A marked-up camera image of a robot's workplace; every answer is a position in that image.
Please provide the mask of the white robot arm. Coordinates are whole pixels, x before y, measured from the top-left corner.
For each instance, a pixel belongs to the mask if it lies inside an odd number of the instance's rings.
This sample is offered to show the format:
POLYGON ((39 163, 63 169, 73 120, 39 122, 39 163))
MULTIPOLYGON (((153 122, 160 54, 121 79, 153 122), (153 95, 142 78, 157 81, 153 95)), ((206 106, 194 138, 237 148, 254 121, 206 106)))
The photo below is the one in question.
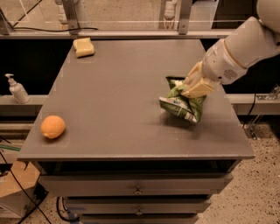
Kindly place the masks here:
POLYGON ((256 17, 248 18, 226 38, 218 40, 195 64, 181 94, 196 98, 244 76, 250 67, 280 53, 280 0, 257 0, 256 17))

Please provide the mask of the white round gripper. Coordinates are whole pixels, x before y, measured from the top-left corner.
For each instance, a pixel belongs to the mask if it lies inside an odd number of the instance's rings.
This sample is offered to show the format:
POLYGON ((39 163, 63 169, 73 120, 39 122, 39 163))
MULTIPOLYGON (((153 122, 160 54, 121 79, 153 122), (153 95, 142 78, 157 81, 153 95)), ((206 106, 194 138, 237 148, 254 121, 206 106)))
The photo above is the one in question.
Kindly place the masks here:
POLYGON ((229 85, 248 71, 240 66, 228 52, 225 40, 218 40, 207 51, 202 62, 197 62, 183 84, 181 94, 186 98, 197 98, 212 93, 220 84, 229 85))

